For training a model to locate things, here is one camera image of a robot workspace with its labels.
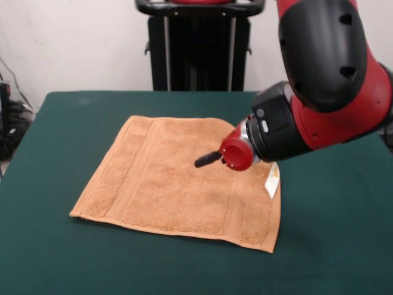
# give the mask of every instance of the towel label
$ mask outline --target towel label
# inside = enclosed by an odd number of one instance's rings
[[[270,168],[269,176],[265,183],[265,189],[268,191],[268,194],[271,199],[273,199],[274,195],[276,194],[279,181],[280,181],[280,170],[278,168],[277,163],[275,162],[272,164]]]

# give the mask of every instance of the black machine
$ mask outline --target black machine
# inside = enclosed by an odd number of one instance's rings
[[[155,91],[243,91],[247,18],[265,0],[136,0],[136,7],[150,15],[145,53]]]
[[[29,106],[12,101],[10,94],[10,85],[0,82],[0,162],[12,159],[32,121]]]

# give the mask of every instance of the fabric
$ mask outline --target fabric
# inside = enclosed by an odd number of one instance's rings
[[[265,189],[271,164],[244,172],[220,161],[193,166],[232,130],[231,124],[212,118],[130,117],[70,216],[272,253],[281,191],[278,186],[271,198]]]

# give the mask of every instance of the red robot arm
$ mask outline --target red robot arm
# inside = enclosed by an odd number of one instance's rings
[[[370,51],[356,0],[277,5],[288,82],[259,93],[253,114],[223,140],[217,152],[236,171],[255,159],[296,157],[393,122],[392,74]]]

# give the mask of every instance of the green table surface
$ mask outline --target green table surface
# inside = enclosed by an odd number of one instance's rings
[[[236,125],[253,93],[51,93],[0,184],[0,294],[393,294],[393,159],[378,135],[280,162],[274,254],[68,214],[133,114]]]

